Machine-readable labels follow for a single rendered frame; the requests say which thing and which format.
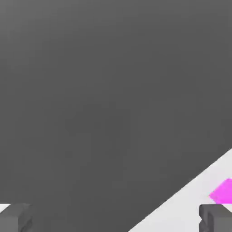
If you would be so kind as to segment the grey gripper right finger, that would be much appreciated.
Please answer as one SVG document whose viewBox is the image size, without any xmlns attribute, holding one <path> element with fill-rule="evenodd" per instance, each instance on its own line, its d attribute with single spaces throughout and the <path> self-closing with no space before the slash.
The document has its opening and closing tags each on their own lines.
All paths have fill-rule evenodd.
<svg viewBox="0 0 232 232">
<path fill-rule="evenodd" d="M 221 204 L 201 204 L 199 216 L 199 232 L 232 232 L 232 212 Z"/>
</svg>

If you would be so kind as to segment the large magenta box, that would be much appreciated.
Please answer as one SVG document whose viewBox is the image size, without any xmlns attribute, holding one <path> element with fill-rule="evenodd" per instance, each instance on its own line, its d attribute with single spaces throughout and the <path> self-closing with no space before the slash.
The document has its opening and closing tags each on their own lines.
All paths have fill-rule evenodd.
<svg viewBox="0 0 232 232">
<path fill-rule="evenodd" d="M 232 204 L 232 179 L 224 180 L 209 197 L 216 204 Z"/>
</svg>

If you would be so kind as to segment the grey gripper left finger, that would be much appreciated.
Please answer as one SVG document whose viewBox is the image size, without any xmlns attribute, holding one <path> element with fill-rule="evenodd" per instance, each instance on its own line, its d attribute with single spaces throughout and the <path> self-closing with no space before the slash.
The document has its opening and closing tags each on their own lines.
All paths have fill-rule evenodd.
<svg viewBox="0 0 232 232">
<path fill-rule="evenodd" d="M 0 232 L 33 232 L 32 209 L 28 203 L 10 204 L 0 212 Z"/>
</svg>

